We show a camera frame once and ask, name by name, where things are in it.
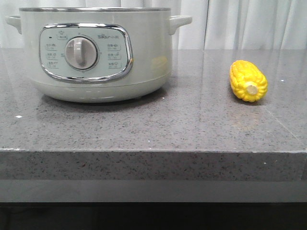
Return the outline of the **yellow corn cob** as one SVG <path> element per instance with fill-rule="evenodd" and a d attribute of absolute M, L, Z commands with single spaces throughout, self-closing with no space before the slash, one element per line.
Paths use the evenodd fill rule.
<path fill-rule="evenodd" d="M 237 60 L 231 65 L 229 75 L 231 89 L 237 98 L 253 103 L 266 95 L 268 81 L 253 63 Z"/>

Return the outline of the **pale green electric cooking pot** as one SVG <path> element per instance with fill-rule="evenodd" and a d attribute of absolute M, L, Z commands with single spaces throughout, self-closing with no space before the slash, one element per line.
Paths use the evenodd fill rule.
<path fill-rule="evenodd" d="M 172 35 L 191 16 L 169 8 L 20 8 L 6 23 L 23 36 L 28 78 L 43 94 L 69 102 L 108 103 L 161 88 L 172 72 Z M 65 46 L 90 39 L 98 59 L 75 69 Z"/>

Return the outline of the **grey pot control knob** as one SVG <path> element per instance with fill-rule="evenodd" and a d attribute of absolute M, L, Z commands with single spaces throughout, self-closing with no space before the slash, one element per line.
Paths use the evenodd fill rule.
<path fill-rule="evenodd" d="M 66 62 L 75 69 L 89 69 L 98 59 L 95 44 L 88 38 L 72 38 L 65 46 Z"/>

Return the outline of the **white curtain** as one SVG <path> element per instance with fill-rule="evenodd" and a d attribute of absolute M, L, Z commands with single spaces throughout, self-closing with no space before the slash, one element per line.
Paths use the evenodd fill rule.
<path fill-rule="evenodd" d="M 0 46 L 24 42 L 5 17 L 36 7 L 166 7 L 172 15 L 190 15 L 192 23 L 173 35 L 174 49 L 306 49 L 304 0 L 3 0 Z"/>

